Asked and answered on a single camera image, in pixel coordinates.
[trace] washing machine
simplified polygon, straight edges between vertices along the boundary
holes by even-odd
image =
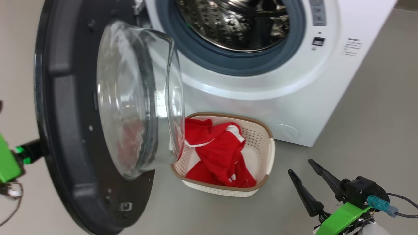
[[[65,208],[90,234],[134,224],[194,112],[312,146],[395,2],[46,0],[38,143]]]
[[[186,114],[249,116],[275,139],[305,146],[315,143],[396,3],[275,1],[286,15],[272,17],[268,28],[217,4],[251,1],[145,1],[154,29],[178,47]],[[251,27],[270,40],[251,45]]]

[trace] gray floor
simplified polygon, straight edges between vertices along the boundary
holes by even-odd
[[[418,11],[418,1],[417,0],[398,0],[395,7],[399,9],[403,9],[403,10]]]
[[[392,13],[316,145],[307,148],[277,142],[271,177],[254,196],[229,198],[199,192],[183,185],[169,168],[161,169],[156,173],[143,216],[122,235],[311,234],[317,220],[307,215],[287,170],[292,168],[301,177],[328,212],[336,209],[337,201],[310,168],[307,162],[310,158],[340,179],[362,175],[389,192],[418,201],[414,173],[418,166],[417,24],[418,13],[400,10]],[[26,43],[34,40],[34,29],[27,34],[18,28],[3,29],[27,37],[16,40]],[[33,45],[19,46],[21,42],[12,39],[9,38],[7,46],[1,43],[0,48],[16,50],[16,55],[7,60],[0,57],[2,69],[10,68],[6,69],[10,86],[0,87],[0,94],[6,94],[7,102],[14,102],[12,107],[5,107],[7,115],[0,116],[0,130],[7,135],[9,144],[15,145],[34,138],[36,126],[32,87],[24,85],[32,79],[31,59],[26,58],[31,56]],[[12,221],[0,228],[1,234],[85,234],[66,214],[43,160],[28,167],[28,174],[21,181],[25,185],[22,207]],[[0,200],[2,217],[13,204]],[[404,213],[418,214],[406,203],[393,202]],[[376,218],[393,235],[416,234],[418,230],[418,220],[392,219],[382,213]]]

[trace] cable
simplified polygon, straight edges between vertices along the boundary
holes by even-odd
[[[411,199],[406,198],[404,196],[398,195],[398,194],[394,194],[394,193],[387,193],[389,196],[394,196],[394,197],[399,197],[409,203],[411,203],[413,206],[415,206],[418,209],[418,204],[416,204],[415,202],[413,202]],[[399,212],[395,212],[395,215],[399,215],[401,217],[404,218],[411,218],[411,219],[418,219],[418,215],[406,215],[406,214],[401,214]]]
[[[5,219],[3,222],[0,223],[0,227],[3,226],[5,223],[7,223],[16,214],[16,212],[20,208],[20,205],[22,204],[22,197],[23,197],[23,186],[22,186],[22,184],[17,182],[17,181],[16,182],[11,182],[10,184],[18,184],[19,187],[20,187],[20,191],[22,192],[22,195],[19,196],[18,204],[17,204],[15,210],[13,211],[13,213],[7,219]]]

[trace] basket rim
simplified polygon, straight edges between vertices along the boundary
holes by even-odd
[[[250,117],[243,117],[243,116],[234,115],[234,114],[217,113],[217,112],[196,112],[196,113],[190,114],[189,116],[187,116],[187,118],[194,118],[194,117],[197,117],[197,116],[234,118],[234,119],[239,119],[239,120],[255,123],[255,124],[258,124],[258,125],[262,126],[267,131],[270,139],[273,138],[273,134],[271,133],[268,126],[266,124],[260,122],[257,119],[253,119],[253,118],[250,118]],[[190,182],[190,183],[193,183],[193,184],[201,185],[201,186],[206,186],[206,187],[209,187],[209,188],[223,189],[223,190],[229,190],[229,191],[250,192],[250,191],[257,190],[257,189],[261,188],[261,186],[263,186],[266,183],[266,181],[269,177],[269,175],[266,174],[264,176],[264,178],[262,179],[262,181],[259,184],[255,185],[253,187],[250,187],[250,188],[236,188],[236,187],[228,187],[228,186],[221,186],[221,185],[215,185],[215,184],[208,184],[208,183],[200,182],[200,181],[197,181],[197,180],[189,179],[189,178],[186,178],[186,177],[180,175],[176,171],[176,169],[174,167],[174,164],[171,164],[170,167],[171,167],[171,170],[173,171],[174,175],[181,180],[184,180],[184,181],[187,181],[187,182]]]
[[[261,186],[263,186],[266,183],[266,181],[269,177],[269,175],[266,174],[264,176],[263,180],[259,184],[257,184],[256,186],[253,186],[253,187],[250,187],[250,188],[236,188],[236,187],[228,187],[228,186],[222,186],[222,185],[208,184],[208,183],[200,182],[200,181],[197,181],[197,180],[194,180],[194,179],[189,179],[189,178],[186,178],[184,176],[181,176],[176,171],[173,164],[171,164],[170,167],[171,167],[171,170],[173,171],[174,175],[181,180],[187,181],[189,183],[197,184],[197,185],[200,185],[200,186],[206,186],[206,187],[213,188],[213,189],[223,189],[223,190],[229,190],[229,191],[250,192],[250,191],[257,190],[257,189],[261,188]]]
[[[195,113],[190,114],[186,118],[194,118],[194,117],[197,117],[197,116],[212,116],[212,117],[222,117],[222,118],[235,118],[235,119],[239,119],[239,120],[243,120],[243,121],[248,121],[248,122],[251,122],[251,123],[255,123],[255,124],[258,124],[258,125],[262,126],[267,131],[268,136],[270,138],[273,138],[273,133],[270,131],[270,128],[268,128],[268,126],[266,124],[260,122],[257,119],[254,119],[254,118],[239,116],[239,115],[235,115],[235,114],[218,113],[218,112],[195,112]]]

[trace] laundry basket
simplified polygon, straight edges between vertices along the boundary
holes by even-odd
[[[257,184],[250,188],[234,188],[199,182],[186,178],[188,171],[199,161],[193,147],[184,145],[180,159],[171,165],[174,174],[182,182],[194,189],[230,197],[249,197],[256,193],[265,184],[274,162],[275,144],[271,131],[263,123],[235,115],[226,115],[211,112],[194,113],[188,118],[197,120],[211,119],[213,125],[235,122],[241,127],[242,135],[246,139],[241,153],[245,165]]]

